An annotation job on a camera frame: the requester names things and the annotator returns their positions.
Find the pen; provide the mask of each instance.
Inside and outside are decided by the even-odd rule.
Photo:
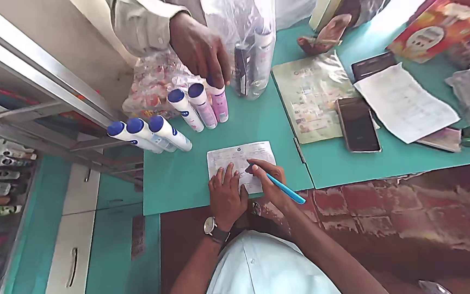
[[[250,164],[250,166],[246,169],[246,171],[249,171],[252,166],[253,166],[253,163]],[[295,201],[298,204],[304,204],[305,203],[304,198],[302,198],[297,193],[293,192],[293,190],[291,190],[286,185],[279,182],[276,178],[272,177],[269,173],[266,173],[266,176],[271,180],[271,182],[273,182],[273,184],[275,184],[277,187],[279,187],[280,190],[282,190],[282,192],[286,193],[286,195],[288,195],[291,199],[293,199],[293,201]]]

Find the light blue shirt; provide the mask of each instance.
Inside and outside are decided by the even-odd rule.
[[[244,231],[219,255],[207,294],[341,294],[293,243]]]

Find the shirt sleeve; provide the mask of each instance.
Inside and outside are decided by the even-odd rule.
[[[170,42],[170,19],[186,7],[161,0],[116,0],[112,26],[125,48],[137,57],[162,50]]]

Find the white paper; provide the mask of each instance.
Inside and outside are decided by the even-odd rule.
[[[233,172],[239,171],[239,185],[245,185],[249,194],[262,192],[262,183],[253,175],[246,173],[246,168],[250,165],[246,160],[260,159],[276,164],[275,157],[271,151],[269,141],[255,142],[240,146],[228,147],[219,150],[208,151],[206,159],[208,160],[208,176],[211,179],[217,174],[220,167],[226,169],[230,162],[233,163]]]
[[[409,144],[460,120],[447,103],[424,90],[401,63],[355,84],[393,135]]]

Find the watch strap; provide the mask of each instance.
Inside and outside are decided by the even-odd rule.
[[[212,237],[213,239],[215,239],[216,241],[219,241],[220,244],[224,244],[228,238],[230,237],[230,232],[225,232],[221,229],[219,229],[219,227],[215,226],[213,228],[213,231],[212,231]]]

